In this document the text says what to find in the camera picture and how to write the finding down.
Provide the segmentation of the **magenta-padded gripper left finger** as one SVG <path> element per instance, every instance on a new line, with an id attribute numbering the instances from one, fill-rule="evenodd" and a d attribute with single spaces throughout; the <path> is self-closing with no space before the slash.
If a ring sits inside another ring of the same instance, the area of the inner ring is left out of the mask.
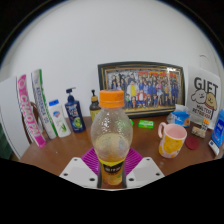
<path id="1" fill-rule="evenodd" d="M 84 188 L 96 189 L 98 180 L 99 162 L 93 148 L 81 157 L 73 157 L 64 168 L 60 177 Z"/>

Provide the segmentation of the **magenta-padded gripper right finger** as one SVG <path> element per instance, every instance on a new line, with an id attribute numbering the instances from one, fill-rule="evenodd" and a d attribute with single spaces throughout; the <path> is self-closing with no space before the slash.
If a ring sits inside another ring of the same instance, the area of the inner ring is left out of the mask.
<path id="1" fill-rule="evenodd" d="M 143 187 L 163 177 L 164 174 L 151 157 L 142 157 L 134 149 L 129 150 L 124 163 L 124 188 Z"/>

